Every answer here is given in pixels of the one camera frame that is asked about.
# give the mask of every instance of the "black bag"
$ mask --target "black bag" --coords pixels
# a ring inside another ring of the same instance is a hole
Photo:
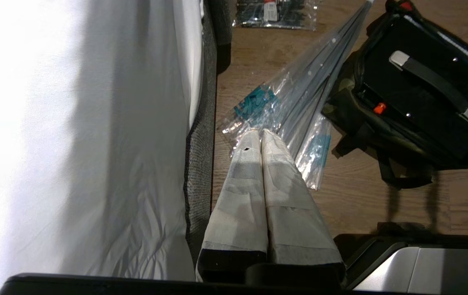
[[[431,183],[434,170],[468,168],[468,44],[408,0],[388,0],[386,10],[322,112],[346,133],[339,155],[371,146],[382,179],[412,188]],[[410,177],[395,177],[389,159]]]

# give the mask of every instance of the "mattress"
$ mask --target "mattress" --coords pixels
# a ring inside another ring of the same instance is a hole
[[[201,17],[198,0],[0,3],[0,287],[195,279],[183,182]]]

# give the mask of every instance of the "plastic packet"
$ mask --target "plastic packet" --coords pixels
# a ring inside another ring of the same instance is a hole
[[[367,0],[338,30],[324,34],[233,108],[218,127],[233,149],[248,130],[269,129],[287,144],[309,187],[319,188],[328,147],[324,132],[331,129],[321,110],[371,4]]]
[[[232,26],[316,30],[320,0],[230,0]]]

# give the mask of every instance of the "wooden floor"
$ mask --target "wooden floor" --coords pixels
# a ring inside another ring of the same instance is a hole
[[[235,28],[232,63],[218,77],[216,125],[260,83],[298,56],[324,32],[344,22],[363,0],[324,0],[318,10],[318,30]],[[424,17],[468,42],[468,0],[413,0]],[[376,0],[365,25],[384,12]],[[365,28],[355,46],[365,40]],[[331,149],[341,135],[333,129]],[[230,164],[229,146],[216,132],[213,207]],[[333,236],[364,234],[377,222],[419,222],[443,234],[468,235],[468,170],[440,172],[435,183],[391,190],[380,179],[378,163],[360,150],[335,158],[329,155],[319,191],[312,191]]]

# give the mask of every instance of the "plastic bag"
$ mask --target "plastic bag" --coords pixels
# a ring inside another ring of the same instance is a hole
[[[316,30],[320,0],[230,0],[232,26]]]
[[[233,108],[218,128],[234,149],[248,130],[269,129],[281,136],[307,185],[319,188],[331,129],[321,110],[372,3],[367,0],[338,30],[325,34]]]

